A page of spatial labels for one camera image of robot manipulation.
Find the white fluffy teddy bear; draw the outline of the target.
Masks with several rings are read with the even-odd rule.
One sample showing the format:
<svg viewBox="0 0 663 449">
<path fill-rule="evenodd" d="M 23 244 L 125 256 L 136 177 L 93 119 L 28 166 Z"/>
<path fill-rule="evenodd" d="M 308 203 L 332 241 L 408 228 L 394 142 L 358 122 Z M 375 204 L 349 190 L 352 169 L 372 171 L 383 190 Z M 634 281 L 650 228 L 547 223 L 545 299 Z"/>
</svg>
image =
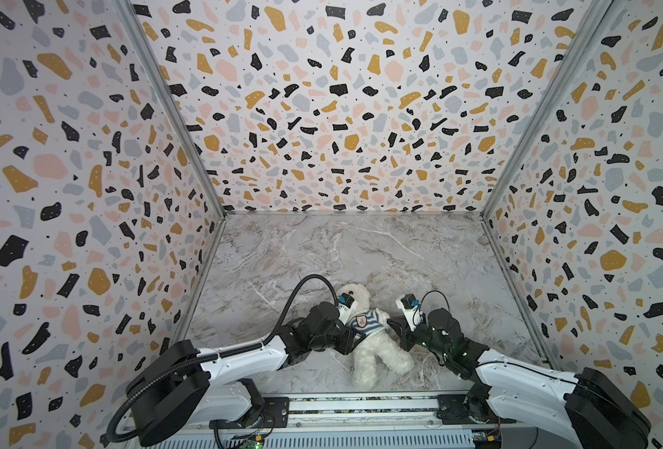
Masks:
<svg viewBox="0 0 663 449">
<path fill-rule="evenodd" d="M 360 312 L 378 309 L 372 307 L 371 294 L 362 284 L 347 284 L 341 288 L 341 295 L 342 293 L 351 294 L 357 301 L 358 309 L 353 316 Z M 364 391 L 371 390 L 378 382 L 378 360 L 397 376 L 407 374 L 415 365 L 413 357 L 402 350 L 400 345 L 389 336 L 389 326 L 387 326 L 386 332 L 368 339 L 365 338 L 351 355 L 353 357 L 352 383 L 355 388 Z"/>
</svg>

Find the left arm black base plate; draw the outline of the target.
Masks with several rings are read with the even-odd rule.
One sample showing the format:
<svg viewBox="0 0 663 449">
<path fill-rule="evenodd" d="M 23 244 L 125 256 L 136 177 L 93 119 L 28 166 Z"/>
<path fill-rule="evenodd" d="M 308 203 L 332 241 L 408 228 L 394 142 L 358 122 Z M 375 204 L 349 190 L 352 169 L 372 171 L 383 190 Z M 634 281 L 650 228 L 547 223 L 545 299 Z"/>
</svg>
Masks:
<svg viewBox="0 0 663 449">
<path fill-rule="evenodd" d="M 263 397 L 245 402 L 235 400 L 216 407 L 218 417 L 209 422 L 209 429 L 218 426 L 221 430 L 275 430 L 288 426 L 290 397 Z"/>
</svg>

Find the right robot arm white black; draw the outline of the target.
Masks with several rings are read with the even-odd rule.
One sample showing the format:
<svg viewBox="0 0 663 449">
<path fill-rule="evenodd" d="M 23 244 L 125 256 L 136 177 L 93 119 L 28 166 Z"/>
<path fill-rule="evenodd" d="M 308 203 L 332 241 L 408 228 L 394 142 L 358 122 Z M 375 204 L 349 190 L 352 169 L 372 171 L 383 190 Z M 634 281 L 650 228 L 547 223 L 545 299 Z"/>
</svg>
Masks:
<svg viewBox="0 0 663 449">
<path fill-rule="evenodd" d="M 439 365 L 471 382 L 465 398 L 479 423 L 513 420 L 578 448 L 645 448 L 651 422 L 599 370 L 560 372 L 508 357 L 466 337 L 446 309 L 404 307 L 387 320 L 402 349 L 428 350 Z"/>
</svg>

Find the blue white striped knit sweater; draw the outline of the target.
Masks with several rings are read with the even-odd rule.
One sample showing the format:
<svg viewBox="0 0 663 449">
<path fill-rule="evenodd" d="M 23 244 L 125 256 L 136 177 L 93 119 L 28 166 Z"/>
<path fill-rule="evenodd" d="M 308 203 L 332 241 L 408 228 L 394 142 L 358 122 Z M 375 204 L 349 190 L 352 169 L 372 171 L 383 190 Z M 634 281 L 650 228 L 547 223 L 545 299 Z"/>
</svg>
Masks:
<svg viewBox="0 0 663 449">
<path fill-rule="evenodd" d="M 368 339 L 376 334 L 386 332 L 388 319 L 389 314 L 379 309 L 374 309 L 360 312 L 351 317 L 348 321 L 348 325 Z"/>
</svg>

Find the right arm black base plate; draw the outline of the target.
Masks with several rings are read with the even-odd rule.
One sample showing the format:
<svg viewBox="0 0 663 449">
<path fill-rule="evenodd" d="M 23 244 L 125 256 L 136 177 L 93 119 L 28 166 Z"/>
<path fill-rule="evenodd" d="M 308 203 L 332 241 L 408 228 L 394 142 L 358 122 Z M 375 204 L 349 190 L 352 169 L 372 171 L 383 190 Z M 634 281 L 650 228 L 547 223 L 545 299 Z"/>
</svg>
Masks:
<svg viewBox="0 0 663 449">
<path fill-rule="evenodd" d="M 515 424 L 516 420 L 500 418 L 490 409 L 490 387 L 474 385 L 466 392 L 455 392 L 437 396 L 435 416 L 444 425 Z"/>
</svg>

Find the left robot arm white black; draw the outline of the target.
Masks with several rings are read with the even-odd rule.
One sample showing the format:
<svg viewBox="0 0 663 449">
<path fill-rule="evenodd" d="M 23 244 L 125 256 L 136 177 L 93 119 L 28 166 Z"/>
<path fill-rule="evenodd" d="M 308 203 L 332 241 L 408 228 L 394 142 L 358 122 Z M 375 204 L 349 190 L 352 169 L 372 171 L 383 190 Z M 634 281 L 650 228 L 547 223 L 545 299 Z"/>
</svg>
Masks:
<svg viewBox="0 0 663 449">
<path fill-rule="evenodd" d="M 129 383 L 107 439 L 136 439 L 149 447 L 194 421 L 250 425 L 264 406 L 252 376 L 294 366 L 312 352 L 332 349 L 348 355 L 365 340 L 363 332 L 343 322 L 340 310 L 321 302 L 307 316 L 281 318 L 263 339 L 221 349 L 176 342 Z"/>
</svg>

